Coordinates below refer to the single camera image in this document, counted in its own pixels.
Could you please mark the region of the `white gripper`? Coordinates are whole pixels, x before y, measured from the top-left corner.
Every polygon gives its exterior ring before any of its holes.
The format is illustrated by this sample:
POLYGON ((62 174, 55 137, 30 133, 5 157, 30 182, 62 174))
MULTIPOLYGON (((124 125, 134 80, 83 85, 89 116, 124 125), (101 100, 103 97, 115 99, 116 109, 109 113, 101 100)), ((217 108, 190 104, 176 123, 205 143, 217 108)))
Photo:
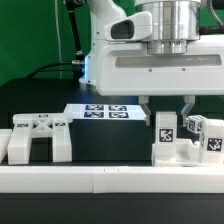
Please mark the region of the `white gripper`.
POLYGON ((202 36, 185 54, 150 55, 141 42, 110 44, 98 57, 96 88, 102 95, 139 96, 147 126, 148 96, 183 95, 186 126, 194 95, 224 95, 224 35, 202 36))

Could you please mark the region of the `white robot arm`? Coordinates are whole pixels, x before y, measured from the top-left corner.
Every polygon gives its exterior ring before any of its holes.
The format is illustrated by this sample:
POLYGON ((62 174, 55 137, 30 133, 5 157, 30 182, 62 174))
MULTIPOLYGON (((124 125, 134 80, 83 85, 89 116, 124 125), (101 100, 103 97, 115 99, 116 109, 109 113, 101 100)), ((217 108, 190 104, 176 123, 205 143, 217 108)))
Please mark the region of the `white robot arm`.
POLYGON ((224 0, 87 0, 91 50, 81 81, 105 96, 180 95, 186 116, 197 95, 224 95, 224 0))

